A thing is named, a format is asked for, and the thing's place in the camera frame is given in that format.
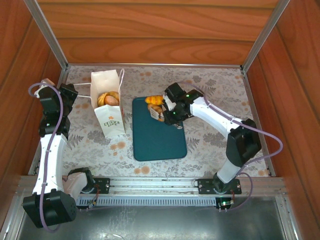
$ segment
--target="floral tablecloth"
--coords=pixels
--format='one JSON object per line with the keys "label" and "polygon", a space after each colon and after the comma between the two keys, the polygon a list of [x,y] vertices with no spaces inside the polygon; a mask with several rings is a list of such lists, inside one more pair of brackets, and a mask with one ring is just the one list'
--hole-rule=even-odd
{"label": "floral tablecloth", "polygon": [[[89,83],[91,72],[116,69],[109,66],[72,66],[68,83]],[[212,177],[223,165],[226,140],[206,122],[190,118],[184,122],[187,155],[182,159],[139,162],[133,157],[132,100],[162,95],[174,82],[186,81],[199,86],[209,100],[238,118],[252,118],[239,69],[124,67],[121,101],[125,114],[125,135],[105,138],[89,98],[78,97],[69,115],[71,127],[63,155],[63,174],[89,167],[95,176],[112,177]],[[89,85],[76,86],[81,95],[90,94]],[[265,162],[245,169],[253,177],[268,176]]]}

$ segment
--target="wood panel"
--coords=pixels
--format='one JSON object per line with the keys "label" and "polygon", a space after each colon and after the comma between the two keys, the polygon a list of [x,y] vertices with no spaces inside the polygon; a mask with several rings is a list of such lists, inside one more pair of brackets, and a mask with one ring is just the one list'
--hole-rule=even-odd
{"label": "wood panel", "polygon": [[58,84],[60,74],[61,66],[54,53],[51,51],[43,71],[42,79],[50,79],[55,84]]}
{"label": "wood panel", "polygon": [[50,49],[43,35],[34,21],[31,22],[26,37],[21,45],[16,61],[8,73],[0,90],[2,102],[0,112],[6,117],[0,119],[0,155],[2,158],[0,176],[11,158],[13,148],[22,131],[25,116],[30,111],[32,98],[28,94],[28,87],[38,82],[44,71]]}
{"label": "wood panel", "polygon": [[43,4],[57,38],[193,38],[254,42],[272,9]]}
{"label": "wood panel", "polygon": [[262,127],[284,141],[272,162],[305,239],[320,234],[319,13],[315,0],[291,0],[247,73]]}
{"label": "wood panel", "polygon": [[0,7],[0,88],[31,22],[21,0],[1,2]]}
{"label": "wood panel", "polygon": [[69,39],[59,43],[71,63],[241,64],[253,43],[200,39]]}
{"label": "wood panel", "polygon": [[247,8],[274,8],[278,0],[38,0],[39,3],[107,3],[107,4],[167,4],[197,6],[230,6]]}
{"label": "wood panel", "polygon": [[277,24],[312,108],[320,119],[320,7],[294,0]]}
{"label": "wood panel", "polygon": [[[252,95],[262,129],[276,135],[283,142],[282,152],[272,157],[272,163],[276,175],[284,178],[290,203],[294,208],[294,215],[298,220],[301,234],[304,236],[303,239],[317,239],[319,226],[311,208],[311,204],[313,203],[310,202],[306,190],[302,185],[300,173],[294,163],[294,156],[289,148],[285,130],[279,124],[278,111],[275,108],[273,96],[270,93],[265,73],[258,57],[252,63],[247,76],[250,88],[254,90]],[[279,144],[275,140],[269,137],[266,137],[265,140],[270,153],[275,152],[279,148]]]}
{"label": "wood panel", "polygon": [[242,65],[277,0],[41,0],[70,63]]}

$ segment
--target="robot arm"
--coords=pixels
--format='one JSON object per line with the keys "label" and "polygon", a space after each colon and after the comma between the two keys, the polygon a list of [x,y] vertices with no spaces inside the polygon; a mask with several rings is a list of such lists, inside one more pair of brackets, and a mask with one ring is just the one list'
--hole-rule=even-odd
{"label": "robot arm", "polygon": [[47,178],[43,195],[43,215],[47,226],[73,221],[77,213],[75,199],[83,188],[92,188],[93,186],[92,175],[85,168],[70,172],[66,182],[62,180],[62,154],[67,145],[70,128],[68,115],[78,92],[72,84],[62,84],[58,92],[63,103],[62,121],[53,138],[47,166],[45,166],[45,155],[60,116],[60,101],[57,93],[50,87],[42,86],[35,92],[43,107],[43,117],[39,126],[41,159],[32,196],[25,197],[22,206],[37,228],[43,227],[40,217],[40,196],[45,171],[47,171]]}
{"label": "robot arm", "polygon": [[261,149],[258,133],[231,122],[217,112],[245,125],[256,127],[251,119],[243,121],[211,105],[212,110],[206,103],[201,92],[191,90],[186,93],[174,83],[170,85],[163,96],[165,111],[164,122],[168,125],[176,125],[190,117],[198,117],[217,129],[226,139],[227,161],[213,177],[213,185],[218,193],[225,192],[229,183],[236,177],[241,167]]}

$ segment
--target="paper bag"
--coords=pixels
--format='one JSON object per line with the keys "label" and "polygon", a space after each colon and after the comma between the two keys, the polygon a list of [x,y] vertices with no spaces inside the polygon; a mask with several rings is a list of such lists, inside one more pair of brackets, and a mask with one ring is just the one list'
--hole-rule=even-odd
{"label": "paper bag", "polygon": [[[125,70],[120,72],[120,78],[116,70],[98,71],[91,73],[90,97],[91,105],[98,118],[105,137],[125,134],[124,111],[121,102],[120,87]],[[115,91],[119,93],[120,106],[104,105],[98,107],[98,97],[106,92]]]}

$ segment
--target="teal cutting board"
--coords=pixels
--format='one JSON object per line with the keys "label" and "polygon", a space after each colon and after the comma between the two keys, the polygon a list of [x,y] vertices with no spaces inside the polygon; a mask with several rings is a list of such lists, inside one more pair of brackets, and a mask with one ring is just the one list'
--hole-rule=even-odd
{"label": "teal cutting board", "polygon": [[185,130],[153,119],[146,97],[132,101],[133,156],[137,161],[181,159],[187,155]]}

